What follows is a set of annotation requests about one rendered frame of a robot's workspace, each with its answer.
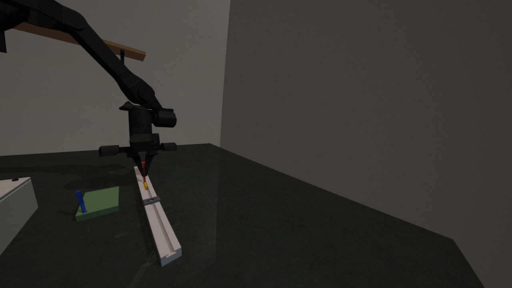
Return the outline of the dark blue pin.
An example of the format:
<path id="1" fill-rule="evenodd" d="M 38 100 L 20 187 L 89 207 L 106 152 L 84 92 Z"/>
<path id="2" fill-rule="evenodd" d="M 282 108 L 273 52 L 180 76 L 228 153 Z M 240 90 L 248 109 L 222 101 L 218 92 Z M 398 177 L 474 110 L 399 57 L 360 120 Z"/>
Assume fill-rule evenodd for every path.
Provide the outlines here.
<path id="1" fill-rule="evenodd" d="M 83 197 L 82 197 L 82 192 L 80 190 L 76 191 L 76 195 L 78 197 L 79 205 L 82 208 L 82 213 L 85 213 L 86 212 L 86 208 L 85 208 L 85 205 L 84 205 L 84 200 L 83 200 Z"/>

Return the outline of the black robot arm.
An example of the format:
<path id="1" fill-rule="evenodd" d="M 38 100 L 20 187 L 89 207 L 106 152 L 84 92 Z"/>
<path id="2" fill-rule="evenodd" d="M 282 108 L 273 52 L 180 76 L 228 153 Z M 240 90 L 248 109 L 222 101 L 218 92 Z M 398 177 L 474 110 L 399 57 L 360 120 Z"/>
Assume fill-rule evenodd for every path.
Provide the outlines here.
<path id="1" fill-rule="evenodd" d="M 0 33 L 22 22 L 70 34 L 116 80 L 132 102 L 127 101 L 119 108 L 128 111 L 130 126 L 154 124 L 173 128 L 176 125 L 174 110 L 161 107 L 152 87 L 122 63 L 80 13 L 55 0 L 0 0 Z M 129 140 L 132 153 L 149 152 L 152 146 L 160 145 L 159 133 L 132 131 Z"/>

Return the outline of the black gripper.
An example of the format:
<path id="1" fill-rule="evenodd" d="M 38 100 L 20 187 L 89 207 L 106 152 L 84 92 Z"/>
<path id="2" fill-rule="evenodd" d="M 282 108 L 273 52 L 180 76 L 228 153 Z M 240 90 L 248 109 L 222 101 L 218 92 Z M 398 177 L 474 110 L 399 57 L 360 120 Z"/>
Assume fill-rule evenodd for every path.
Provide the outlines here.
<path id="1" fill-rule="evenodd" d="M 151 130 L 152 132 L 152 126 L 149 125 L 131 125 L 129 126 L 129 135 L 131 135 L 132 130 L 137 130 L 137 133 L 146 133 L 146 130 Z M 150 163 L 155 155 L 158 155 L 157 151 L 163 150 L 163 151 L 177 151 L 177 144 L 174 142 L 171 143 L 160 143 L 159 146 L 152 146 L 152 151 L 149 151 L 146 153 L 146 166 L 145 166 L 145 172 L 146 176 L 148 175 L 148 170 L 150 167 Z M 136 163 L 142 177 L 143 175 L 143 168 L 142 163 L 140 159 L 140 155 L 138 153 L 132 153 L 130 146 L 119 146 L 119 145 L 113 145 L 113 146 L 100 146 L 99 148 L 99 157 L 101 156 L 115 156 L 118 153 L 126 153 L 127 158 L 132 158 L 134 162 Z"/>

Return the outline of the grey aluminum rail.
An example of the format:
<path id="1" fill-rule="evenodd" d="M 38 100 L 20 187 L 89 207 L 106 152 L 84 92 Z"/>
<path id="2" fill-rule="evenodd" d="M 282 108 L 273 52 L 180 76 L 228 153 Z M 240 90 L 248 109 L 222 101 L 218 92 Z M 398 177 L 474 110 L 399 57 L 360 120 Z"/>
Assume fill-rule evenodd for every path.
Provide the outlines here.
<path id="1" fill-rule="evenodd" d="M 134 166 L 136 180 L 141 195 L 144 210 L 151 230 L 152 239 L 154 241 L 161 266 L 165 266 L 171 261 L 182 256 L 182 248 L 169 224 L 163 208 L 161 206 L 160 197 L 156 195 L 152 187 L 151 181 L 146 176 L 148 190 L 143 186 L 143 177 L 137 166 Z"/>

